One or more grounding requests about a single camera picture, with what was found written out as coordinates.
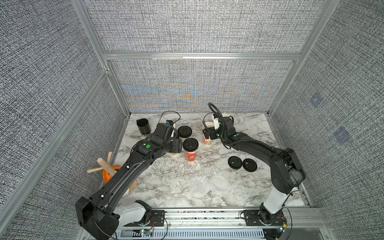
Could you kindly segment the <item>red milk tea paper cup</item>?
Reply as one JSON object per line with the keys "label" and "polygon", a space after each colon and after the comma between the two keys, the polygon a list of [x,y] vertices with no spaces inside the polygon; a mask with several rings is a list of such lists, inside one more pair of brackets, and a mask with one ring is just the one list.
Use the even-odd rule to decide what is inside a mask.
{"label": "red milk tea paper cup", "polygon": [[186,158],[188,162],[194,162],[197,158],[197,151],[186,152]]}

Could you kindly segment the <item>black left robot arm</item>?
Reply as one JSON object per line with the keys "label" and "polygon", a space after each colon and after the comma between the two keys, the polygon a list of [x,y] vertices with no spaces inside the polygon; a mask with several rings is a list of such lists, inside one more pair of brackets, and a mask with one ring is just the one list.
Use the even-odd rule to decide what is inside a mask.
{"label": "black left robot arm", "polygon": [[143,139],[135,144],[125,164],[112,179],[89,198],[75,204],[79,225],[97,240],[109,240],[118,228],[120,215],[114,210],[124,193],[152,163],[166,153],[180,153],[181,139]]}

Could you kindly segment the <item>black plastic cup lid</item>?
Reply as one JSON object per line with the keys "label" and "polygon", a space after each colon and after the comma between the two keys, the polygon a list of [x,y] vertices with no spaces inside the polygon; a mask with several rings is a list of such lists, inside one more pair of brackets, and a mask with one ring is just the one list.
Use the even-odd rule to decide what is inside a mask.
{"label": "black plastic cup lid", "polygon": [[252,159],[245,159],[243,161],[243,168],[247,171],[247,172],[255,172],[258,168],[258,165],[257,163],[252,160]]}
{"label": "black plastic cup lid", "polygon": [[228,159],[228,165],[234,170],[238,170],[242,167],[243,161],[237,156],[231,156]]}
{"label": "black plastic cup lid", "polygon": [[199,148],[199,142],[195,138],[188,138],[183,142],[183,149],[186,152],[192,153]]}
{"label": "black plastic cup lid", "polygon": [[188,139],[192,136],[193,130],[189,126],[180,126],[178,128],[178,135],[182,139]]}

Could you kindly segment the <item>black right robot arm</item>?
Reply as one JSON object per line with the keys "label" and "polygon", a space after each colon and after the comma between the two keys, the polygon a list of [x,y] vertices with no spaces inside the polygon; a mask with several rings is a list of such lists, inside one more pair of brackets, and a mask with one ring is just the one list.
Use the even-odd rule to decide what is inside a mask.
{"label": "black right robot arm", "polygon": [[270,225],[281,214],[289,196],[299,190],[306,177],[295,151],[289,148],[284,150],[274,148],[242,132],[224,135],[218,130],[203,130],[203,134],[206,137],[220,139],[226,147],[250,154],[270,167],[273,187],[259,211],[260,222]]}

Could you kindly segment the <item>yellow paper cup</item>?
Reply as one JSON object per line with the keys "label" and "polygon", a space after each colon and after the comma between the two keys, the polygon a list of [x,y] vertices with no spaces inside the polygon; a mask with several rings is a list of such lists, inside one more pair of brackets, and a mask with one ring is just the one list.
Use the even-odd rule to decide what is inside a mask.
{"label": "yellow paper cup", "polygon": [[212,143],[212,139],[210,137],[210,131],[215,129],[215,125],[213,122],[205,122],[203,125],[203,143],[209,146]]}

